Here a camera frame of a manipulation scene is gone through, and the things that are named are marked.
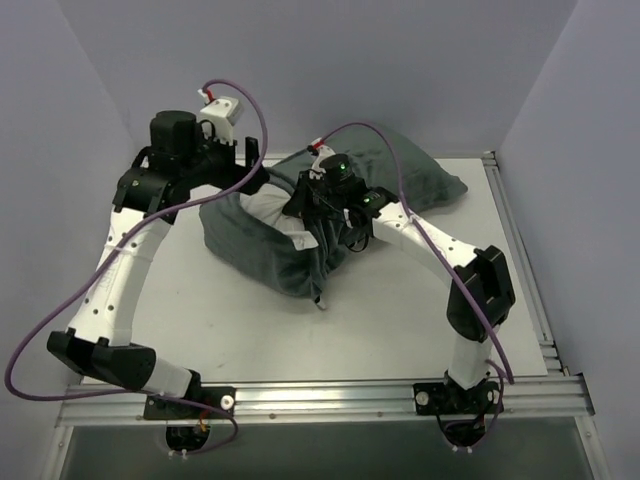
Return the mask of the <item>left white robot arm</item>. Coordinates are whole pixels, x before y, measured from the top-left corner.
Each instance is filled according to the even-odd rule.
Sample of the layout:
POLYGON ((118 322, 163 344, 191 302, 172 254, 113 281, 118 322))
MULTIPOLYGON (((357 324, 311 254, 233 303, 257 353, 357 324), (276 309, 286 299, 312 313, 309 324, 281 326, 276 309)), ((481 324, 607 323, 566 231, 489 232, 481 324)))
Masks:
POLYGON ((96 279, 81 290, 82 304, 48 351, 72 371, 129 391, 166 396, 179 419, 202 405, 197 372, 132 343, 139 297, 154 256, 192 190, 204 185, 253 194, 269 178, 259 165, 260 142, 248 137, 244 164, 236 161, 233 128, 241 116, 231 100, 198 114, 161 111, 150 123, 150 144, 121 176, 96 279))

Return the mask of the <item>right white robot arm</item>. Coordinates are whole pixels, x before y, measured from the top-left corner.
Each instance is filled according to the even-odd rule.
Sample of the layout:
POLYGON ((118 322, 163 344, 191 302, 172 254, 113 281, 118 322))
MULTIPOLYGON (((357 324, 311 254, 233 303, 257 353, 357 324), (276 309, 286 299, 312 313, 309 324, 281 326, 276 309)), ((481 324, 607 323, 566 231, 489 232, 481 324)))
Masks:
POLYGON ((353 170, 348 157, 334 154, 299 174, 285 204, 287 216, 332 220, 354 239, 374 238, 392 245, 449 284, 446 318, 455 331, 444 400, 455 412, 469 411, 480 400, 492 353, 502 354, 497 333, 515 303, 504 253, 454 238, 418 216, 400 197, 370 186, 353 170))

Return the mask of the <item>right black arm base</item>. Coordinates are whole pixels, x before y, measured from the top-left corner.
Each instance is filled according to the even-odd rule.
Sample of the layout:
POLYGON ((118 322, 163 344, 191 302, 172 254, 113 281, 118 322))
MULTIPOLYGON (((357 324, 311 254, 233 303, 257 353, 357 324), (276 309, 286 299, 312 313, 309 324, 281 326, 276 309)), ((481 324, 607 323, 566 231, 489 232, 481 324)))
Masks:
POLYGON ((504 382, 482 380, 465 390, 453 381, 414 383, 418 416, 433 417, 454 451, 472 452, 503 412, 504 382))

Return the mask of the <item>white pillow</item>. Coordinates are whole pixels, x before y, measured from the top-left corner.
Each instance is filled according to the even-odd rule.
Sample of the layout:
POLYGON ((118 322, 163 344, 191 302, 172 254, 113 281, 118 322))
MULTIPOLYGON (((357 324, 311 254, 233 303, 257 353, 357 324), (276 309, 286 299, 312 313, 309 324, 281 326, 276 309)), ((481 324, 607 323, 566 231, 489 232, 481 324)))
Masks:
POLYGON ((254 195, 240 194, 239 203, 249 215, 286 236, 297 251, 317 248, 319 243, 304 222, 283 213, 290 199, 284 189, 267 183, 254 195))

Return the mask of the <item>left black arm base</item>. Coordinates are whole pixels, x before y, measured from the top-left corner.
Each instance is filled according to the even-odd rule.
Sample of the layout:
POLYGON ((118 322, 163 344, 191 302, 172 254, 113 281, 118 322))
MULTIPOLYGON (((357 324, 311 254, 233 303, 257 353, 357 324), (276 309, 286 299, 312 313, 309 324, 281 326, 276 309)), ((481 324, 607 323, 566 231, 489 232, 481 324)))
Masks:
POLYGON ((162 439, 171 454, 183 457, 208 453, 229 445, 238 436, 235 420, 237 389, 233 386, 201 387, 198 393, 186 399, 170 400, 148 396, 142 414, 145 421, 183 421, 184 425, 167 425, 162 439), (231 432, 216 439, 212 420, 228 421, 231 432))

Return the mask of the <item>zebra and green pillowcase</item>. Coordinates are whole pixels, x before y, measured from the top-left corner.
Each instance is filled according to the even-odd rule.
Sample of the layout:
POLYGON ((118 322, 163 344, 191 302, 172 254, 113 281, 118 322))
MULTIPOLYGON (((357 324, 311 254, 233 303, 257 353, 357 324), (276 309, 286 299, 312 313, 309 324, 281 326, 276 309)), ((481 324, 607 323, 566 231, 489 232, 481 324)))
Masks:
MULTIPOLYGON (((349 126, 326 143, 348 155, 368 186, 403 193, 416 212, 451 204, 468 190, 410 139, 382 125, 349 126)), ((270 179, 258 193, 233 193, 206 203, 199 219, 204 244, 216 257, 281 294, 317 300, 356 240, 340 223, 304 224, 282 214, 299 173, 313 162, 309 152, 300 150, 270 167, 270 179)))

